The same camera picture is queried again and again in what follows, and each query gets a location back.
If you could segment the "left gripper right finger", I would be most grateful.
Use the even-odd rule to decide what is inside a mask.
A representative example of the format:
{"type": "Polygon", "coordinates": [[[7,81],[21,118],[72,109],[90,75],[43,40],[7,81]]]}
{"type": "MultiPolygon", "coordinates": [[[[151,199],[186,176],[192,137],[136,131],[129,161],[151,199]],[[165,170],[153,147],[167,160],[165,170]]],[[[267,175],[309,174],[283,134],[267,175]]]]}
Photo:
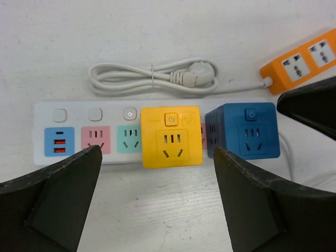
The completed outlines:
{"type": "Polygon", "coordinates": [[[335,251],[335,194],[284,179],[216,148],[233,251],[335,251]]]}

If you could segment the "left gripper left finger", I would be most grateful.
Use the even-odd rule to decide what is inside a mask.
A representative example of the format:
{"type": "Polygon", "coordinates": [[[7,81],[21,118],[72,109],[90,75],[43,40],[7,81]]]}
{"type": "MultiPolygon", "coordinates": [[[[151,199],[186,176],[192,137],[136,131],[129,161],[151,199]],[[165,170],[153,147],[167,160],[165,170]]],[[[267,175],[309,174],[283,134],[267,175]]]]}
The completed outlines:
{"type": "Polygon", "coordinates": [[[77,251],[101,169],[99,146],[1,183],[1,251],[77,251]]]}

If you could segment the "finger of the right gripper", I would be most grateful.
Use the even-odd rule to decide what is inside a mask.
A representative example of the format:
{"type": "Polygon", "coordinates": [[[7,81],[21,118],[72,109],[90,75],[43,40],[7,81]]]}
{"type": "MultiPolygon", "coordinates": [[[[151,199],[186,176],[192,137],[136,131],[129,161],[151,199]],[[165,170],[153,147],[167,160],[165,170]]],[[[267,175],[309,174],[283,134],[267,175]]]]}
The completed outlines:
{"type": "Polygon", "coordinates": [[[277,111],[335,140],[335,77],[287,91],[277,111]]]}

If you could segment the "blue cube socket adapter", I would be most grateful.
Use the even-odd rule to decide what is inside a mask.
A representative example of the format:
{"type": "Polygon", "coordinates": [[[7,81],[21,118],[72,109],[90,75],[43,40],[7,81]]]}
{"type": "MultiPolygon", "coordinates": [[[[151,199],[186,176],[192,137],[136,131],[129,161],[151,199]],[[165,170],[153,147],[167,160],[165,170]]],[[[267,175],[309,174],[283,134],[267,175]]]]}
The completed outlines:
{"type": "Polygon", "coordinates": [[[227,149],[244,160],[280,156],[275,105],[271,102],[226,103],[205,115],[207,155],[216,147],[227,149]]]}

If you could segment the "white multicolour power strip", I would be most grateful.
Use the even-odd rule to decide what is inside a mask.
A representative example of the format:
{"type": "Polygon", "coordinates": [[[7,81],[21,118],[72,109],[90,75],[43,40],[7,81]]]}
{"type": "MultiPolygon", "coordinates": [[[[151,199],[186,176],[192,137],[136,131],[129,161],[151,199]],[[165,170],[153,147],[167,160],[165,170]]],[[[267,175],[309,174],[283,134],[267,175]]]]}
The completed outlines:
{"type": "Polygon", "coordinates": [[[45,101],[34,107],[34,163],[47,166],[92,145],[102,164],[142,162],[140,113],[143,108],[198,106],[204,115],[226,103],[257,98],[45,101]]]}

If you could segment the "yellow cube socket adapter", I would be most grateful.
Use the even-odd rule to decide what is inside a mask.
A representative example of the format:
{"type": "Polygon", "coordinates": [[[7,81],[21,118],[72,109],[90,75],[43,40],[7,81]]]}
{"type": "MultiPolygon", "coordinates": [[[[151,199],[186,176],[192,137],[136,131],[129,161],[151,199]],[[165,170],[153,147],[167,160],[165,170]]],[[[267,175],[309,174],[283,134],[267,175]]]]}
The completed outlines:
{"type": "Polygon", "coordinates": [[[203,163],[199,107],[143,108],[140,127],[142,161],[146,169],[203,163]]]}

